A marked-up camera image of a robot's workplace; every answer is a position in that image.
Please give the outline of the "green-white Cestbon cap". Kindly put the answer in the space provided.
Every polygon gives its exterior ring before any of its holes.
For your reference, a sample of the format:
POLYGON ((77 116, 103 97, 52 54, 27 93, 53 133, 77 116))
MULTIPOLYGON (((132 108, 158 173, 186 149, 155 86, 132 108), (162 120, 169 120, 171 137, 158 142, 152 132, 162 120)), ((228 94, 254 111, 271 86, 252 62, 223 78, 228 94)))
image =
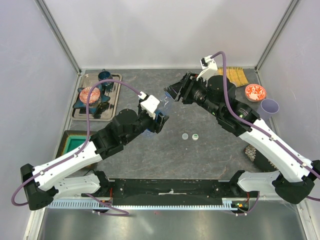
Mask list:
POLYGON ((199 139, 199 135, 196 134, 196 133, 194 133, 194 134, 192 135, 192 139, 193 139, 194 141, 198 140, 198 139, 199 139))

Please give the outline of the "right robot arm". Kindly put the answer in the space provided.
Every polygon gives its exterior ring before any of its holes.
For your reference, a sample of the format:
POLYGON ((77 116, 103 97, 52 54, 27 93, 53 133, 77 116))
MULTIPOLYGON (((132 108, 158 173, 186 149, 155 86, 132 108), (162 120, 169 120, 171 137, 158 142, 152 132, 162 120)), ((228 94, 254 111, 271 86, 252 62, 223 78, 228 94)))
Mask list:
POLYGON ((226 76, 214 75, 208 81, 194 73, 186 73, 180 81, 164 88, 176 102, 196 103, 212 114, 218 124, 253 146, 273 172, 252 173, 239 170, 231 178, 229 191, 235 197, 245 192, 276 194, 298 204, 306 199, 320 176, 320 162, 304 158, 281 140, 249 105, 236 99, 236 86, 226 76))

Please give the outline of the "white bottle cap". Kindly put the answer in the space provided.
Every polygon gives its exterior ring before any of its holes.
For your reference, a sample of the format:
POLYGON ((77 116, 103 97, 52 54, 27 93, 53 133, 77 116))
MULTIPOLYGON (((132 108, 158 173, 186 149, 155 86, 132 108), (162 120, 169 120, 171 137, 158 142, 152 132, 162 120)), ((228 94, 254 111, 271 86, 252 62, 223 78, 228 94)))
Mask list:
POLYGON ((187 140, 189 138, 189 135, 187 133, 183 133, 181 137, 183 140, 187 140))

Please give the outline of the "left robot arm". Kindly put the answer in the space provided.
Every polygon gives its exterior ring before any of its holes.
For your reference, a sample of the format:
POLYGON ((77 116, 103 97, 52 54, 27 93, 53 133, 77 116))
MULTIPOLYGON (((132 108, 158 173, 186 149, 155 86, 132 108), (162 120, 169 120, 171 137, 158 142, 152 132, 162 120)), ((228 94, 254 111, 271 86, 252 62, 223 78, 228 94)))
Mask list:
POLYGON ((136 113, 124 109, 106 127, 70 152, 44 165, 22 166, 20 173, 29 209, 39 210, 56 199, 74 195, 95 193, 99 197, 106 196, 110 185, 103 171, 83 177, 70 175, 121 152, 125 145, 146 130, 158 134, 168 119, 169 116, 161 112, 151 117, 146 110, 136 113))

